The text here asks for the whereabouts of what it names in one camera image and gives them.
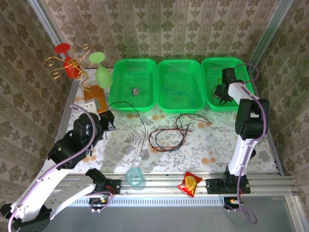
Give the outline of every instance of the green glass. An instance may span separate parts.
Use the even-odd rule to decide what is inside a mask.
[[[112,75],[110,71],[103,67],[100,63],[105,59],[103,52],[95,52],[89,56],[89,61],[98,64],[96,71],[96,79],[100,88],[109,88],[112,86]]]

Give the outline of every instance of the gold wire decoration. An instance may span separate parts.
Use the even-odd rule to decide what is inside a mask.
[[[63,60],[63,59],[61,59],[61,58],[58,58],[58,57],[49,57],[49,58],[46,59],[45,64],[46,64],[48,67],[51,67],[51,66],[54,65],[55,60],[59,60],[59,61],[62,61],[62,62],[66,62],[66,63],[68,64],[67,66],[62,67],[62,68],[52,69],[52,70],[49,72],[49,76],[50,76],[51,78],[53,78],[53,79],[58,79],[58,78],[61,76],[60,70],[66,69],[66,68],[68,68],[68,67],[72,67],[73,69],[77,69],[77,70],[79,71],[79,72],[78,72],[78,77],[79,77],[79,78],[76,78],[75,80],[80,81],[80,80],[82,80],[82,79],[85,78],[85,80],[82,82],[81,86],[82,86],[82,88],[83,88],[85,91],[89,92],[89,93],[92,95],[92,92],[91,92],[89,89],[87,89],[87,87],[84,86],[85,82],[89,79],[89,75],[88,75],[88,73],[87,73],[86,71],[84,71],[84,70],[82,70],[82,69],[80,68],[81,66],[84,66],[84,65],[92,65],[92,63],[91,63],[91,64],[87,64],[87,63],[81,64],[81,63],[80,63],[81,60],[84,59],[84,58],[90,53],[90,51],[92,50],[92,46],[91,46],[91,44],[86,43],[86,44],[84,44],[84,45],[82,46],[82,49],[83,49],[83,50],[88,50],[88,51],[87,51],[87,52],[85,53],[85,55],[83,55],[80,59],[75,58],[75,57],[73,56],[73,58],[71,58],[69,61],[65,61],[65,60]]]

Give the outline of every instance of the patterned wallpaper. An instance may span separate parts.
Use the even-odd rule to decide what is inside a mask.
[[[309,219],[309,1],[294,0],[259,68],[276,147]]]
[[[279,0],[42,0],[63,41],[122,58],[249,60]]]
[[[0,1],[0,207],[22,194],[54,144],[71,82],[49,77],[53,48],[26,0]]]

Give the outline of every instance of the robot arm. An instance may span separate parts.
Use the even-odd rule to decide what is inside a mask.
[[[45,161],[39,174],[23,193],[23,195],[12,204],[5,204],[0,212],[5,218],[13,219],[10,228],[16,232],[42,231],[62,209],[93,191],[98,192],[104,189],[106,178],[97,169],[88,170],[86,176],[73,183],[66,189],[51,195],[58,183],[84,159],[86,155],[91,155],[93,148],[102,139],[104,132],[114,129],[114,117],[110,111],[99,116],[96,109],[88,109],[90,116],[94,120],[96,128],[86,114],[80,115],[75,120],[73,130],[69,131],[62,139],[58,140]],[[91,146],[83,153],[73,157],[94,139]]]
[[[214,96],[220,99],[220,104],[235,100],[239,105],[235,121],[237,144],[233,158],[226,167],[223,177],[206,180],[208,194],[236,193],[239,176],[241,176],[240,189],[243,193],[250,193],[250,188],[246,187],[248,184],[247,165],[256,154],[254,147],[264,130],[262,111],[253,98],[259,101],[266,113],[267,127],[269,102],[253,95],[242,80],[237,80],[233,68],[222,70],[222,84],[217,86]]]

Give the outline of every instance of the red glass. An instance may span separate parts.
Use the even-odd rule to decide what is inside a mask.
[[[58,54],[64,54],[65,55],[65,59],[64,59],[64,63],[63,63],[63,67],[65,68],[65,71],[68,75],[69,78],[71,79],[76,79],[79,76],[79,70],[81,70],[81,67],[78,65],[77,68],[73,67],[73,66],[69,66],[70,64],[72,64],[71,61],[71,57],[68,56],[67,52],[70,50],[71,46],[68,43],[62,43],[59,44],[55,47],[55,52],[57,52]]]

